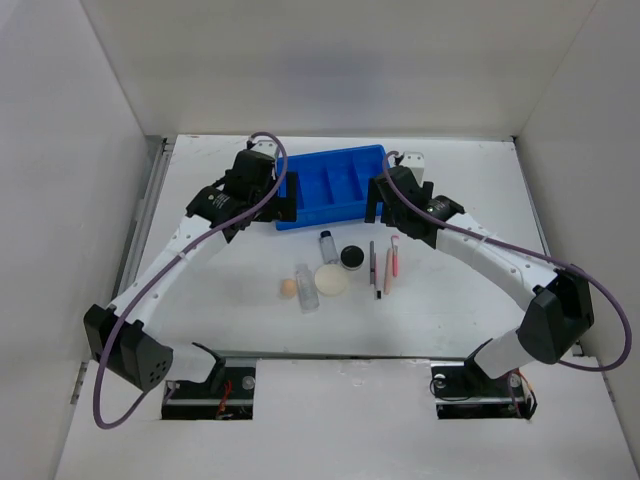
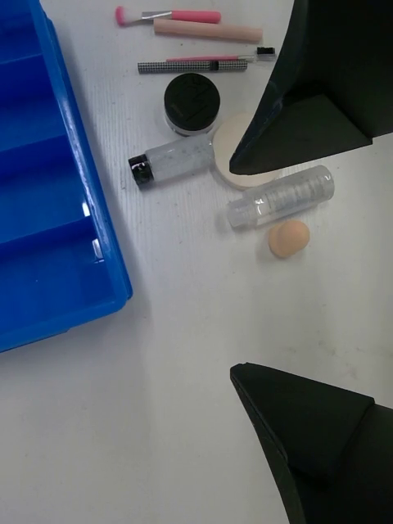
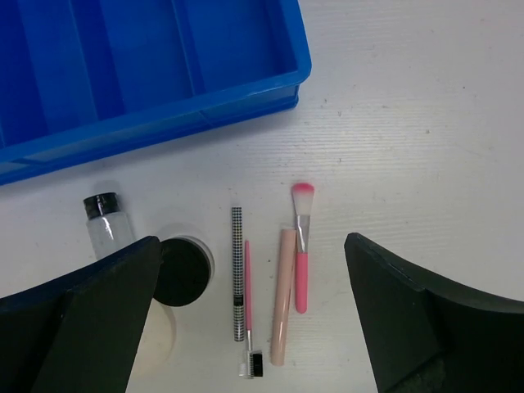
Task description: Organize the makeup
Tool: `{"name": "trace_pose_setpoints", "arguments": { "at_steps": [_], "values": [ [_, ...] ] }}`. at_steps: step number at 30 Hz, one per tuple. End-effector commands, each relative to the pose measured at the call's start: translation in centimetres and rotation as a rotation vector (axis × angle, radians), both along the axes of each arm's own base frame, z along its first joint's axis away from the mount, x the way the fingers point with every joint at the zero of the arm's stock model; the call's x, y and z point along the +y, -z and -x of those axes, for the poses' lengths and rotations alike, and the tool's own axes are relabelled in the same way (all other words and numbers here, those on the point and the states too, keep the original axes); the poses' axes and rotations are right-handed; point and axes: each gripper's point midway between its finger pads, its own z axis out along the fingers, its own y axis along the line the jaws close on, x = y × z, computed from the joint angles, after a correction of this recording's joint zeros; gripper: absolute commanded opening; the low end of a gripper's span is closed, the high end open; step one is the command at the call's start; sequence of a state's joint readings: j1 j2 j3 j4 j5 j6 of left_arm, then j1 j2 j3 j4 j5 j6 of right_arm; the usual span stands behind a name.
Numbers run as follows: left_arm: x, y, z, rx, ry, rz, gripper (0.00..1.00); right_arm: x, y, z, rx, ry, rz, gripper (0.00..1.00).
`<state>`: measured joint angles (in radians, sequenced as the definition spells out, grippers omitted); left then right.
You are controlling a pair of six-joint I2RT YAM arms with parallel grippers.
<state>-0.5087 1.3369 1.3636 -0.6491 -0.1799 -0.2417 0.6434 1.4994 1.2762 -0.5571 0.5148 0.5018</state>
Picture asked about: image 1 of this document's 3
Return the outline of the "pink small brush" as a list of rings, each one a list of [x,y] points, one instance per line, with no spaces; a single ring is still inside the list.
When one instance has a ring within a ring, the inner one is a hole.
[[[397,277],[399,273],[399,235],[391,236],[391,250],[392,250],[392,275]]]

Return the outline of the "houndstooth pattern pencil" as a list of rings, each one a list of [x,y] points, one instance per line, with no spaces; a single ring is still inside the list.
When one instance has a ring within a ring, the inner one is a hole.
[[[374,240],[369,242],[369,282],[373,288],[374,300],[377,300],[379,295],[377,288],[377,259]]]

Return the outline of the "black round jar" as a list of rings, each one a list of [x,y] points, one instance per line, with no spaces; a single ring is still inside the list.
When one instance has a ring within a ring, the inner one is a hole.
[[[348,245],[340,252],[340,262],[346,270],[358,270],[364,263],[364,251],[356,245]]]

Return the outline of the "orange makeup sponge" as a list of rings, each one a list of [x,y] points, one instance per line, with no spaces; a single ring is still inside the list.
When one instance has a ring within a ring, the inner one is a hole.
[[[294,279],[284,279],[280,285],[280,295],[282,298],[291,299],[297,294],[297,283]]]

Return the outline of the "white round powder puff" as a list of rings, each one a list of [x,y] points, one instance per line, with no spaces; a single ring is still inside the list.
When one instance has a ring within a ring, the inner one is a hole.
[[[336,264],[319,267],[314,275],[316,289],[324,296],[338,296],[348,286],[348,277],[344,269]]]

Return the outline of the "light pink tube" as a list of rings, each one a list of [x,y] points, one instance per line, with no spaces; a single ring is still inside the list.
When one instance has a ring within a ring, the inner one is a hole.
[[[389,248],[386,254],[383,294],[389,295],[391,292],[392,281],[394,278],[394,253],[393,249]]]

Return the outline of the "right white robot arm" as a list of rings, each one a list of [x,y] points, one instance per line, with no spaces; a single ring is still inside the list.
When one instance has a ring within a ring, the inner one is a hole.
[[[533,361],[553,365],[594,323],[589,286],[550,263],[496,246],[490,233],[454,200],[432,194],[407,167],[370,179],[365,220],[398,229],[491,281],[524,312],[520,325],[476,348],[459,373],[471,394]]]

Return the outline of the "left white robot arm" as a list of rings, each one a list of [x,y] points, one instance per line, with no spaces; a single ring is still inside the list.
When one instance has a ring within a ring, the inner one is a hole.
[[[188,203],[176,231],[141,274],[108,306],[92,305],[83,323],[99,372],[111,372],[142,393],[163,381],[188,381],[201,396],[223,387],[221,361],[199,346],[163,344],[156,317],[188,269],[207,263],[254,222],[294,222],[298,175],[288,162],[255,149],[240,151],[221,179]]]

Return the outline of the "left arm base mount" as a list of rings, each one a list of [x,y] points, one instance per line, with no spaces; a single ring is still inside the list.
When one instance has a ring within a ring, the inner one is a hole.
[[[257,359],[227,357],[224,369],[204,383],[168,382],[161,406],[162,420],[252,420]]]

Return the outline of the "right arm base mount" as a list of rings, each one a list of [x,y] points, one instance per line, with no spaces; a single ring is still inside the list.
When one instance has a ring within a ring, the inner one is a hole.
[[[529,421],[538,408],[530,383],[519,370],[497,379],[472,372],[464,362],[434,362],[429,389],[439,420],[519,419]]]

